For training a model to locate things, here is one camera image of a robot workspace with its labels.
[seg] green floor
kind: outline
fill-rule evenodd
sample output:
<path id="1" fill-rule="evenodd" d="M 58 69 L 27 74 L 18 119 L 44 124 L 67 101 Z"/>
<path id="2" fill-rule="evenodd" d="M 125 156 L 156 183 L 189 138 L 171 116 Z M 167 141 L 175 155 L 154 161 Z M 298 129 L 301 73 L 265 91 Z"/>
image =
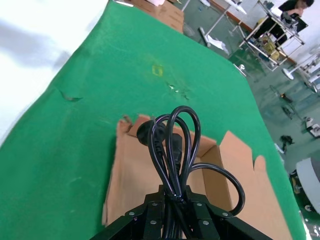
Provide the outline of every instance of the green floor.
<path id="1" fill-rule="evenodd" d="M 179 3 L 175 5 L 179 8 L 183 6 Z M 184 14 L 184 22 L 187 25 L 184 28 L 185 34 L 204 45 L 198 28 L 201 26 L 207 31 L 222 13 L 213 7 L 207 8 L 199 0 L 192 0 Z M 305 130 L 303 122 L 304 117 L 320 120 L 320 110 L 317 109 L 320 106 L 319 95 L 304 84 L 304 77 L 300 74 L 295 73 L 294 80 L 285 77 L 281 69 L 292 68 L 291 63 L 286 62 L 271 72 L 252 51 L 239 49 L 242 39 L 239 32 L 231 32 L 234 26 L 235 22 L 232 19 L 224 17 L 210 34 L 214 39 L 226 44 L 229 55 L 214 46 L 210 48 L 237 66 L 244 64 L 246 79 L 273 141 L 282 146 L 280 136 L 290 135 L 293 138 L 295 144 L 290 145 L 286 155 L 281 156 L 287 172 L 291 172 L 295 169 L 296 163 L 302 159 L 319 156 L 318 142 Z M 291 106 L 279 97 L 282 93 L 293 99 Z M 294 107 L 296 114 L 292 119 L 284 113 L 283 106 L 290 109 Z"/>

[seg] electrical cord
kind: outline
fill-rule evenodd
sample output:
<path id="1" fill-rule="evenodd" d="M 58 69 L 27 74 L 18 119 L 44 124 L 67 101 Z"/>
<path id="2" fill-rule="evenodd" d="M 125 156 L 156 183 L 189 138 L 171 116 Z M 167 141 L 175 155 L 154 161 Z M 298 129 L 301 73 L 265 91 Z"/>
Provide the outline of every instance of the electrical cord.
<path id="1" fill-rule="evenodd" d="M 180 113 L 187 113 L 192 118 L 194 124 L 193 144 L 187 124 L 178 116 Z M 164 131 L 165 148 L 162 144 L 159 144 L 159 141 L 157 141 L 158 139 L 161 139 L 158 126 L 164 121 L 167 121 Z M 180 169 L 177 168 L 174 160 L 173 129 L 175 123 L 181 127 L 184 136 L 184 155 L 180 174 Z M 192 229 L 187 224 L 184 217 L 183 208 L 187 203 L 183 198 L 183 193 L 186 190 L 188 176 L 194 170 L 213 170 L 222 174 L 231 181 L 231 183 L 235 186 L 239 196 L 236 207 L 230 211 L 233 216 L 236 216 L 238 213 L 240 213 L 245 205 L 245 192 L 239 181 L 230 172 L 210 163 L 194 164 L 200 145 L 200 138 L 201 124 L 199 118 L 196 112 L 189 106 L 179 106 L 175 108 L 171 114 L 164 114 L 156 119 L 153 119 L 148 131 L 147 145 L 149 153 L 154 167 L 163 183 L 165 192 L 166 209 L 162 234 L 163 239 L 181 238 L 180 229 L 184 232 L 187 239 L 193 237 Z"/>

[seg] coiled cable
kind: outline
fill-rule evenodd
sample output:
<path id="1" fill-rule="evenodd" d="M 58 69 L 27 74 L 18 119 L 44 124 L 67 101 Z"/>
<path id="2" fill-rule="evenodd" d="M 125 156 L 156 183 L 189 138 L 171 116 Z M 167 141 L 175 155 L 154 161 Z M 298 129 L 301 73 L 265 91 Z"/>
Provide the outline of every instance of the coiled cable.
<path id="1" fill-rule="evenodd" d="M 191 134 L 185 121 L 178 115 L 187 113 L 191 116 L 194 124 L 194 139 L 193 144 Z M 164 133 L 165 149 L 161 144 L 162 154 L 157 154 L 156 142 L 160 139 L 160 134 L 157 130 L 162 122 L 167 121 Z M 177 170 L 174 160 L 173 149 L 173 129 L 177 123 L 183 132 L 184 137 L 184 155 L 181 173 Z M 245 192 L 239 181 L 227 170 L 210 163 L 196 163 L 196 159 L 201 138 L 201 124 L 196 112 L 189 106 L 179 106 L 175 108 L 171 114 L 164 114 L 153 120 L 148 132 L 148 149 L 156 171 L 163 183 L 165 191 L 165 219 L 162 238 L 180 238 L 181 230 L 183 230 L 187 239 L 193 237 L 193 232 L 184 218 L 183 205 L 186 200 L 183 194 L 186 190 L 187 179 L 189 174 L 197 169 L 210 169 L 224 175 L 235 186 L 238 192 L 238 203 L 236 207 L 230 211 L 235 216 L 243 209 L 245 205 Z"/>

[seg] green cloth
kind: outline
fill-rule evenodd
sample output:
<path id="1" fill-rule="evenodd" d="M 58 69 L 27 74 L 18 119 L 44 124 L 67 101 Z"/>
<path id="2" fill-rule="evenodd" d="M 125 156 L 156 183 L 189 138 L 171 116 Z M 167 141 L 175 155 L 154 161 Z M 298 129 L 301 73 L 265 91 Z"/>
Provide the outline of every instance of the green cloth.
<path id="1" fill-rule="evenodd" d="M 206 47 L 114 2 L 0 149 L 0 239 L 89 239 L 101 229 L 118 120 L 179 105 L 197 112 L 203 135 L 221 142 L 230 130 L 265 156 L 290 231 L 304 239 L 246 79 Z"/>

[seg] cardboard box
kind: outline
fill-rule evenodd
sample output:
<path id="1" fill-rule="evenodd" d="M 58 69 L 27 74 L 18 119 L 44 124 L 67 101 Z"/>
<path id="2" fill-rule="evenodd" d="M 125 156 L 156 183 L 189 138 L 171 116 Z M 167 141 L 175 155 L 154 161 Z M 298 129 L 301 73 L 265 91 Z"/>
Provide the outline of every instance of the cardboard box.
<path id="1" fill-rule="evenodd" d="M 169 1 L 164 1 L 163 5 L 155 6 L 146 0 L 131 0 L 135 7 L 141 9 L 145 13 L 151 15 L 160 22 L 169 27 L 183 33 L 184 27 L 184 12 L 171 4 Z"/>
<path id="2" fill-rule="evenodd" d="M 118 122 L 115 159 L 103 207 L 105 225 L 142 204 L 146 194 L 157 192 L 162 185 L 148 147 L 136 137 L 138 127 L 149 119 L 140 115 L 133 125 L 124 120 Z M 179 127 L 174 127 L 173 132 L 183 136 Z M 195 162 L 216 164 L 239 180 L 245 192 L 245 205 L 238 218 L 274 240 L 292 239 L 262 156 L 253 165 L 250 147 L 228 131 L 220 146 L 215 140 L 201 136 Z M 230 211 L 238 202 L 236 188 L 217 172 L 193 171 L 187 184 L 194 193 L 206 195 L 211 204 L 221 209 Z"/>

